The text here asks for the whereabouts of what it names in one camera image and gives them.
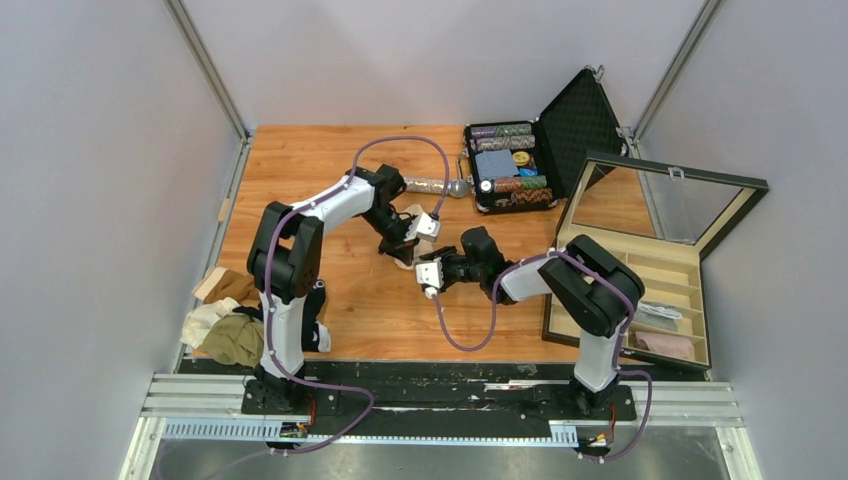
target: white wall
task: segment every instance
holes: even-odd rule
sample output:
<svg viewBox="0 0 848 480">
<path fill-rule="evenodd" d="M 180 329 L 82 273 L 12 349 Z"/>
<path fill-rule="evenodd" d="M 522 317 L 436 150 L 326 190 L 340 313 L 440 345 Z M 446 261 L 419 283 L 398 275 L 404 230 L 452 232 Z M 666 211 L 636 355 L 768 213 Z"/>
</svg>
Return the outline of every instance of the white wall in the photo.
<svg viewBox="0 0 848 480">
<path fill-rule="evenodd" d="M 836 0 L 728 1 L 645 141 L 771 184 L 704 268 L 715 374 L 767 479 L 845 476 L 846 24 Z"/>
<path fill-rule="evenodd" d="M 703 0 L 186 0 L 245 122 L 537 116 L 604 64 L 635 126 Z"/>
<path fill-rule="evenodd" d="M 0 477 L 117 477 L 236 140 L 160 0 L 0 14 Z"/>
</svg>

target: wooden box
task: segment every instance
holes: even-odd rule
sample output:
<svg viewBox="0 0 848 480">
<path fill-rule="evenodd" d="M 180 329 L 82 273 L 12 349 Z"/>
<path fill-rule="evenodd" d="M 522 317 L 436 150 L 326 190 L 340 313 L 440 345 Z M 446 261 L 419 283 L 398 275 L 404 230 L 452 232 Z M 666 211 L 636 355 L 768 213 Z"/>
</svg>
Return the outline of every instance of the wooden box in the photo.
<svg viewBox="0 0 848 480">
<path fill-rule="evenodd" d="M 614 174 L 587 190 L 594 172 L 611 168 Z M 634 320 L 622 356 L 684 370 L 709 369 L 701 262 L 766 194 L 768 184 L 598 152 L 589 153 L 581 171 L 554 246 L 562 248 L 579 234 L 590 236 L 640 276 L 643 302 L 665 304 L 682 316 L 673 320 L 676 331 Z M 607 185 L 613 176 L 620 181 Z M 577 324 L 549 295 L 542 338 L 576 346 L 579 336 Z M 684 341 L 691 342 L 691 349 Z M 676 348 L 683 346 L 685 357 Z"/>
</svg>

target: blue item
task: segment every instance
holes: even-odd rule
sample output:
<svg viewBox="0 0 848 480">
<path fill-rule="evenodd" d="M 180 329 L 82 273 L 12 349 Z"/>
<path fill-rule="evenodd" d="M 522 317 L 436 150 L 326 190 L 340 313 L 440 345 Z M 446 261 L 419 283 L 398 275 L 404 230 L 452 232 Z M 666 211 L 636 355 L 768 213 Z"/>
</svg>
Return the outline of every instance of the blue item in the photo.
<svg viewBox="0 0 848 480">
<path fill-rule="evenodd" d="M 515 166 L 512 152 L 509 150 L 480 152 L 474 157 L 474 162 L 477 164 L 477 174 L 480 176 L 480 180 L 494 180 L 518 175 L 518 167 Z"/>
</svg>

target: silver microphone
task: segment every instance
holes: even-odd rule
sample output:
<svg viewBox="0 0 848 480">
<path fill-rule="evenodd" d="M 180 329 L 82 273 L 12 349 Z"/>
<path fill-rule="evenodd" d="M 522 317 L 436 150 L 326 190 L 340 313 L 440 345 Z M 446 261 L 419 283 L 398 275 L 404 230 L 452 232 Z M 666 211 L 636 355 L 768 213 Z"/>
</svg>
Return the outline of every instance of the silver microphone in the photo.
<svg viewBox="0 0 848 480">
<path fill-rule="evenodd" d="M 431 193 L 439 195 L 442 193 L 445 181 L 440 178 L 404 177 L 406 191 L 414 193 Z M 448 181 L 448 195 L 453 198 L 462 198 L 468 194 L 468 183 L 465 180 Z"/>
</svg>

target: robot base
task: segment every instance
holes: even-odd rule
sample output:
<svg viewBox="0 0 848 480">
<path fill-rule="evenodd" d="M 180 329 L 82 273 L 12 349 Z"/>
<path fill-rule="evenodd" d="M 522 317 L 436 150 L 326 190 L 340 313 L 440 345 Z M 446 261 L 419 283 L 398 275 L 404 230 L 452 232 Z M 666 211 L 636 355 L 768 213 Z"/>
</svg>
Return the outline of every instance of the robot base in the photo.
<svg viewBox="0 0 848 480">
<path fill-rule="evenodd" d="M 244 386 L 241 412 L 248 415 L 283 415 L 297 413 L 303 403 L 305 388 L 295 382 L 279 379 L 256 368 L 256 380 L 249 380 Z M 303 378 L 303 368 L 297 374 Z"/>
<path fill-rule="evenodd" d="M 633 392 L 618 382 L 610 384 L 598 394 L 589 393 L 579 382 L 570 384 L 540 384 L 534 387 L 539 416 L 550 420 L 604 420 L 610 419 L 610 406 L 615 405 L 616 419 L 636 420 Z"/>
</svg>

